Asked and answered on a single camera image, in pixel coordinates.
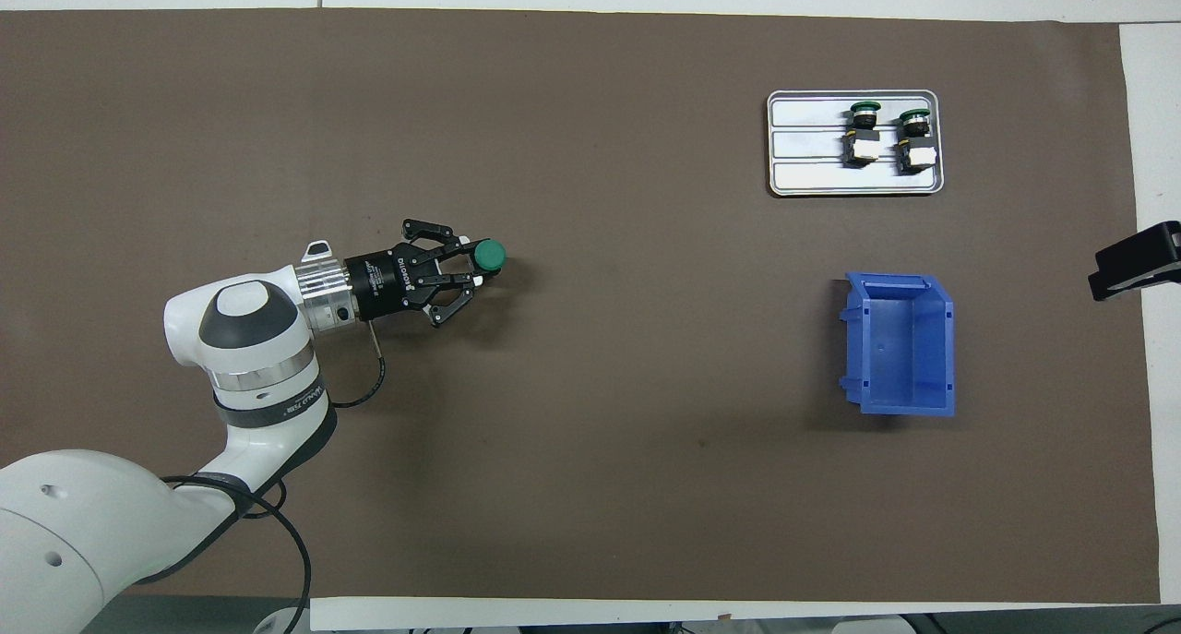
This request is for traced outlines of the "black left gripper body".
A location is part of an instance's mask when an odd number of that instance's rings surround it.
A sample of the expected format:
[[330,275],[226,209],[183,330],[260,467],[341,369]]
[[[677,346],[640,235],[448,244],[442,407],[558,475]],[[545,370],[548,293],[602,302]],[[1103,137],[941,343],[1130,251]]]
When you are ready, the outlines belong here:
[[389,250],[365,253],[345,260],[345,273],[357,318],[376,321],[404,311],[423,311],[431,290],[420,277],[435,275],[435,263],[424,259],[418,246],[393,246]]

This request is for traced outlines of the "blue plastic bin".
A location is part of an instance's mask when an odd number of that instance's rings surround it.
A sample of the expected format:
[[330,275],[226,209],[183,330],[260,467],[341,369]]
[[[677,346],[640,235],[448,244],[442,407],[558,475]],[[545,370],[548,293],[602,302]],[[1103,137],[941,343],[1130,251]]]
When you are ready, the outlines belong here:
[[955,309],[937,277],[848,272],[844,399],[864,416],[955,414]]

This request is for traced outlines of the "green push button switch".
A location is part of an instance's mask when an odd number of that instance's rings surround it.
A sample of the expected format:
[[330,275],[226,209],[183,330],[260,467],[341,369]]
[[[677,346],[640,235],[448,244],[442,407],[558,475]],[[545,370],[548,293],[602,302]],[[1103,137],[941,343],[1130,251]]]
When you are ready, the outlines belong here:
[[471,270],[472,285],[485,285],[490,277],[500,275],[505,267],[507,251],[495,238],[472,240],[466,244],[466,253]]
[[881,156],[881,137],[877,133],[877,102],[855,102],[849,107],[849,120],[842,137],[844,166],[868,166]]
[[899,117],[898,164],[900,174],[916,175],[937,166],[939,146],[927,107],[906,110]]

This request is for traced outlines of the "brown table mat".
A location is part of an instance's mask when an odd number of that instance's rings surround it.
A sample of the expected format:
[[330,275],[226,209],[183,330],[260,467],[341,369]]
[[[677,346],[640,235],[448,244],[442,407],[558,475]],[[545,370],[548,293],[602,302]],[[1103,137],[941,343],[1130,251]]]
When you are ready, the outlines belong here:
[[[928,89],[941,191],[777,197],[781,89]],[[317,596],[1155,602],[1114,25],[0,13],[0,465],[201,469],[175,294],[402,218],[505,243],[287,479]],[[844,399],[848,272],[937,277],[955,414]]]

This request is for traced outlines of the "silver metal tray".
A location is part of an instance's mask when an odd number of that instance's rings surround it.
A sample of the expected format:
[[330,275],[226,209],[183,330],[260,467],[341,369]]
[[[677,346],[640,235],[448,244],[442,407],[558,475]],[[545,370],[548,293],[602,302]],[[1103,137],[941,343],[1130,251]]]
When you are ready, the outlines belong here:
[[[842,137],[855,102],[877,102],[881,156],[868,166],[844,166]],[[922,174],[900,174],[899,117],[927,107],[939,158]],[[770,191],[777,197],[931,196],[941,191],[942,140],[937,93],[928,89],[781,89],[765,102]]]

